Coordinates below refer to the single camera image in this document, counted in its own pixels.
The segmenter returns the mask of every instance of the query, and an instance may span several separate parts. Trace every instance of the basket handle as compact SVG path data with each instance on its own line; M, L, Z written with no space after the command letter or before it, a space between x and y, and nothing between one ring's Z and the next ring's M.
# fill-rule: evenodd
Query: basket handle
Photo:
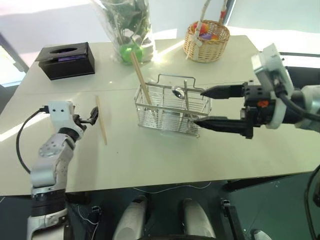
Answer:
M198 21L198 23L196 25L196 28L195 28L195 31L194 31L194 36L196 38L199 37L200 29L201 29L201 26L202 26L202 22L203 22L203 20L205 18L205 14L206 14L206 11L207 11L207 8L208 8L210 2L211 2L211 0L206 0L204 5L203 5L203 7L202 7L200 21Z
M226 13L227 13L227 2L228 2L228 0L224 0L221 11L220 11L219 24L221 24L221 25L222 25L223 20L225 19Z
M181 76L181 75L174 75L174 74L166 74L166 73L159 73L158 74L158 80L156 81L155 84L158 84L160 81L160 76L167 76L167 77L173 77L173 78L183 78L183 79L192 79L193 80L193 88L194 89L201 89L204 90L203 88L196 87L196 79L193 76Z

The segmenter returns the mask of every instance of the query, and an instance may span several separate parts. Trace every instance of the black tissue box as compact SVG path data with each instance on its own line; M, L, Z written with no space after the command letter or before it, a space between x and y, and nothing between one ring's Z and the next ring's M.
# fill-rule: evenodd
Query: black tissue box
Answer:
M50 80L95 73L95 59L87 42L44 47L36 61Z

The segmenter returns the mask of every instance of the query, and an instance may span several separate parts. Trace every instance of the wire basket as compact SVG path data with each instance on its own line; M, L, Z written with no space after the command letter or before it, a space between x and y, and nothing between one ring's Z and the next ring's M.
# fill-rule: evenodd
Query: wire basket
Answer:
M172 92L172 86L159 84L161 76L193 80L193 88L181 87L187 94L185 99L180 99ZM204 89L195 87L195 83L194 77L159 74L156 83L146 82L152 105L140 86L134 98L138 125L198 136L200 127L193 121L209 115L211 101L200 95Z
M208 33L217 35L218 39L207 40L198 36L197 40L201 43L201 45L199 45L193 40L194 33L192 31L192 25L190 25L185 34L183 50L191 60L196 62L214 62L224 53L230 38L230 33L228 28L217 21L203 20L202 23L208 24Z

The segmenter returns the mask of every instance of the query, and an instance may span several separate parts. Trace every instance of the chopstick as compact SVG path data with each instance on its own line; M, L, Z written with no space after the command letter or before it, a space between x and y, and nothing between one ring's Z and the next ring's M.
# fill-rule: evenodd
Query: chopstick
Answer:
M132 61L132 64L134 66L136 75L138 76L138 79L139 79L140 85L142 87L142 90L144 92L145 98L146 98L148 104L152 105L151 98L149 96L149 92L148 92L148 89L147 89L146 82L144 80L144 77L142 76L142 73L141 73L141 70L140 70L140 67L139 67L139 62L138 62L136 53L132 51L130 53L130 57L131 57L131 61Z
M100 123L100 129L101 129L103 141L104 141L104 144L107 145L106 129L105 129L105 124L104 124L102 109L100 107L100 99L99 99L98 95L95 96L95 103L96 103L96 105L98 107L98 111L99 111L98 119L99 119L99 123Z

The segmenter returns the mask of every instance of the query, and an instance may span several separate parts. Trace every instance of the clear plastic wrap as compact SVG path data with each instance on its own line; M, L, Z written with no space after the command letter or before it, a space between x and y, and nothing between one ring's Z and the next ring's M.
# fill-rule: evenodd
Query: clear plastic wrap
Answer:
M98 18L113 43L116 59L131 64L134 51L139 62L150 61L155 51L148 0L92 0Z

